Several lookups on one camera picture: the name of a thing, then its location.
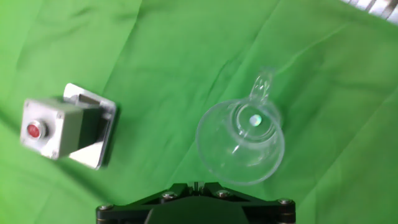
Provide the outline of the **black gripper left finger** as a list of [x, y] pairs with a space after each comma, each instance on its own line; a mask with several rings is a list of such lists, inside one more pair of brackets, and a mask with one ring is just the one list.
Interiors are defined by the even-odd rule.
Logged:
[[193, 196], [195, 191], [196, 182], [173, 184], [169, 189], [127, 205], [100, 205], [96, 208], [96, 224], [144, 223], [153, 208]]

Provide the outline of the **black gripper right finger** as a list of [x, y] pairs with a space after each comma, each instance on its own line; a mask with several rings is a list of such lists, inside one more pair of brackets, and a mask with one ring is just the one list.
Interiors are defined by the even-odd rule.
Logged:
[[289, 198], [262, 200], [223, 187], [218, 182], [199, 182], [198, 193], [201, 196], [213, 197], [237, 205], [242, 208], [250, 223], [296, 223], [296, 205]]

